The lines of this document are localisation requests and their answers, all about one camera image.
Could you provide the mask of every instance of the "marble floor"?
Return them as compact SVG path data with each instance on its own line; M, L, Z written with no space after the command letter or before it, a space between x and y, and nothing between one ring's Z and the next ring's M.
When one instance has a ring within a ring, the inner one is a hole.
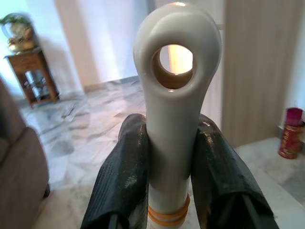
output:
M34 229L77 229L87 208L99 168L117 142L123 120L145 114L136 78L109 82L78 98L45 104L21 113L39 135L50 173L51 195L42 203ZM267 139L237 148L249 166L281 229L305 225L305 156L286 160L277 154L279 140ZM198 229L191 203L183 228Z

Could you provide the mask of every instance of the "red can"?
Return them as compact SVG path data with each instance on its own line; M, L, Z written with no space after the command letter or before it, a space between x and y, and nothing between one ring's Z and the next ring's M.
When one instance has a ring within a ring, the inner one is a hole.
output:
M279 155L287 159L297 158L301 150L303 136L303 110L288 108L286 112L285 127L283 130Z

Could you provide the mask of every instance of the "wall baseboard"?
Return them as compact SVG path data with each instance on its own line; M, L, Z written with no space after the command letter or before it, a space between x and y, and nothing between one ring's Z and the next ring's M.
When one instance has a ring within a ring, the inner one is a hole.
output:
M92 91L95 91L95 90L100 90L100 89L107 88L107 85L109 83L123 84L123 83L129 83L129 82L136 81L136 80L139 80L139 77L137 75L136 76L131 76L131 77L126 77L126 78L119 79L119 80L107 81L107 82L104 82L104 83L98 83L98 84L84 86L84 91L85 91L85 93L88 93L88 92L92 92Z

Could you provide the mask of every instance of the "handle hole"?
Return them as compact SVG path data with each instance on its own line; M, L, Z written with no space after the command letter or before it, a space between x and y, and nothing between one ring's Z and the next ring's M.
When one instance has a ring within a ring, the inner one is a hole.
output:
M170 73L186 73L192 69L193 54L190 50L181 45L166 45L161 48L160 63L162 67Z
M177 44L163 46L152 58L154 75L167 89L185 86L192 78L193 67L192 52Z

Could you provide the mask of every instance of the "can lid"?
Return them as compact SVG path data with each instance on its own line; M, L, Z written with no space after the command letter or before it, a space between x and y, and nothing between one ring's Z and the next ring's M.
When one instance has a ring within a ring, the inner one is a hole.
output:
M301 125L302 124L303 110L297 107L291 107L286 112L286 124L288 125Z

